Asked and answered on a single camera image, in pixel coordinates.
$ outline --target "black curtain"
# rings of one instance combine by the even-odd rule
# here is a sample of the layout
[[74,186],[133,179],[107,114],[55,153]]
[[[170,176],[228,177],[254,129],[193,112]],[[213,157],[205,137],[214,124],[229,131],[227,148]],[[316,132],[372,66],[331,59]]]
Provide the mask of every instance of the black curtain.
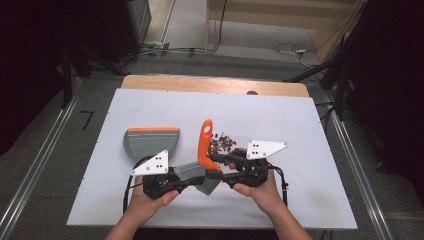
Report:
[[57,18],[60,11],[51,11],[58,6],[54,1],[0,3],[0,155],[63,86],[56,66],[66,24]]
[[348,60],[347,104],[383,143],[383,165],[411,181],[424,203],[424,14],[417,1],[376,0]]

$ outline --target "human hand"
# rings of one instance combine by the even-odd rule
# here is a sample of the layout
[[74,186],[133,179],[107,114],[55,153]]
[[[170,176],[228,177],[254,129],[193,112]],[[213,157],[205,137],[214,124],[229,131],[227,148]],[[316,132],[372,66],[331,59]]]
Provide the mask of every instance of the human hand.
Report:
[[142,176],[135,178],[134,185],[141,185],[133,188],[130,204],[125,211],[139,226],[152,218],[159,208],[169,205],[179,194],[178,191],[170,191],[153,200],[144,193],[142,183]]
[[169,205],[178,196],[177,191],[167,192],[161,198],[152,200],[143,191],[143,177],[136,177],[130,204],[119,222],[106,236],[106,240],[130,240],[134,233],[147,220],[152,218],[159,208]]
[[[230,164],[230,169],[235,169],[234,164]],[[251,197],[259,209],[265,214],[274,213],[276,208],[285,207],[286,205],[281,198],[277,184],[275,182],[274,170],[268,170],[268,180],[259,187],[249,187],[247,185],[237,183],[233,189],[246,197]]]

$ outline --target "metal frame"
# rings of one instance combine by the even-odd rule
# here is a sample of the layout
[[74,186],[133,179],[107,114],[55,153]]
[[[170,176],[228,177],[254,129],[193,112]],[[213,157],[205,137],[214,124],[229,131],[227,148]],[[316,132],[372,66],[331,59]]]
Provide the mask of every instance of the metal frame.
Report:
[[0,239],[2,240],[8,239],[12,233],[12,230],[15,227],[19,216],[21,215],[26,203],[28,202],[32,190],[37,184],[37,181],[43,172],[47,161],[49,160],[50,154],[52,153],[57,140],[59,139],[66,123],[68,122],[69,117],[71,116],[71,113],[79,98],[79,92],[83,87],[82,79],[78,77],[74,85],[74,97],[71,99],[68,107],[60,111],[55,123],[53,124],[53,127],[47,135],[46,140],[44,140],[40,151],[35,157],[34,162],[29,168],[18,190],[10,200],[9,205],[7,206],[6,211],[2,216],[0,222]]
[[[325,101],[333,101],[332,96],[327,92],[323,91],[323,95]],[[345,123],[339,121],[334,111],[331,113],[331,119],[340,138],[340,142],[342,143],[347,160],[355,177],[356,183],[358,184],[359,191],[361,192],[362,198],[365,202],[365,206],[374,225],[374,229],[377,233],[378,239],[393,240],[394,238],[390,231],[389,225],[387,224],[383,210],[381,209],[377,197],[375,196],[374,191],[372,190],[368,177],[366,176],[366,173],[362,168],[361,162],[358,158],[358,155],[356,154],[355,148],[353,147],[353,144],[347,133]]]

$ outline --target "gray plastic part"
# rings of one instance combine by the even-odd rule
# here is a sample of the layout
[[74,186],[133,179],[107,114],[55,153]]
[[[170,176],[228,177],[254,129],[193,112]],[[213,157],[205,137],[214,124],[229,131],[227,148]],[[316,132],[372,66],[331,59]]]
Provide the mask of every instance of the gray plastic part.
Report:
[[172,155],[180,135],[175,131],[126,131],[124,135],[124,149],[128,156],[140,160],[146,156],[154,156],[163,150]]

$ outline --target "wrist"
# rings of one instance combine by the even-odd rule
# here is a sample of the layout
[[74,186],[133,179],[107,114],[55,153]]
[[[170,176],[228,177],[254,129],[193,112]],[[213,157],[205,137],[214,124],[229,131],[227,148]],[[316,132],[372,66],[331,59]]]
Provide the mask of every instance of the wrist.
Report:
[[269,204],[263,209],[263,212],[269,217],[274,218],[276,216],[281,216],[288,208],[286,204],[284,204],[283,200],[275,201],[273,204]]
[[118,222],[118,225],[122,225],[128,230],[137,230],[141,227],[148,219],[139,219],[137,216],[134,216],[131,211],[126,211],[122,215],[121,219]]

